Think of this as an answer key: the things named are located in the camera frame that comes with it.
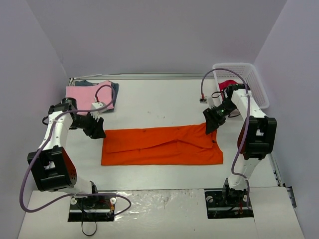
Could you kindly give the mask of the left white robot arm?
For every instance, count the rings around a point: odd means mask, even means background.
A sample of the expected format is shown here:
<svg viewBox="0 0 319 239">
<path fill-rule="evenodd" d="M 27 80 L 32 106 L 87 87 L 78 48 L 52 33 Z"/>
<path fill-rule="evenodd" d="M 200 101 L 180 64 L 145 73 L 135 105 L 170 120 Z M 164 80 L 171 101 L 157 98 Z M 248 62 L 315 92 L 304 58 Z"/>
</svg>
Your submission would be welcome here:
<svg viewBox="0 0 319 239">
<path fill-rule="evenodd" d="M 39 191 L 65 192 L 82 198 L 88 208 L 100 203 L 100 195 L 92 181 L 78 176 L 66 152 L 70 130 L 82 129 L 91 139 L 105 138 L 104 120 L 99 116 L 106 104 L 95 101 L 88 111 L 78 110 L 74 98 L 63 98 L 48 110 L 48 125 L 39 149 L 28 154 L 27 161 Z"/>
</svg>

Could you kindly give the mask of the orange t shirt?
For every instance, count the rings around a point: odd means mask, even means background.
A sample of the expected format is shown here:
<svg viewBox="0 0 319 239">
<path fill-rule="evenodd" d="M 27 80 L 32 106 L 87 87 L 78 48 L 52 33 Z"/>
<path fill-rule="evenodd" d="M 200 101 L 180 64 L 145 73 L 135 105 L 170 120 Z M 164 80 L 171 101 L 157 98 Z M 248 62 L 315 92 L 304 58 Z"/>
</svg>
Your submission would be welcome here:
<svg viewBox="0 0 319 239">
<path fill-rule="evenodd" d="M 218 165 L 223 152 L 206 124 L 107 130 L 101 165 Z"/>
</svg>

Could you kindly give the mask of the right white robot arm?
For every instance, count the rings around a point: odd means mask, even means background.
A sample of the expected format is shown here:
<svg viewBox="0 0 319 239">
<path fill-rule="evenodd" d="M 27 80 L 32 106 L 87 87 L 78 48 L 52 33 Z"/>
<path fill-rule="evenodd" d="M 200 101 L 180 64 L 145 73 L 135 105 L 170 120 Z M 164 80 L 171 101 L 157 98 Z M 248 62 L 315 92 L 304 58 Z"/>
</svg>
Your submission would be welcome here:
<svg viewBox="0 0 319 239">
<path fill-rule="evenodd" d="M 249 182 L 254 169 L 274 147 L 277 121 L 267 116 L 244 84 L 230 84 L 224 90 L 219 106 L 210 106 L 203 111 L 206 134 L 216 131 L 226 122 L 226 116 L 238 110 L 244 120 L 237 140 L 237 153 L 231 166 L 231 175 L 226 178 L 221 200 L 228 206 L 248 197 Z"/>
</svg>

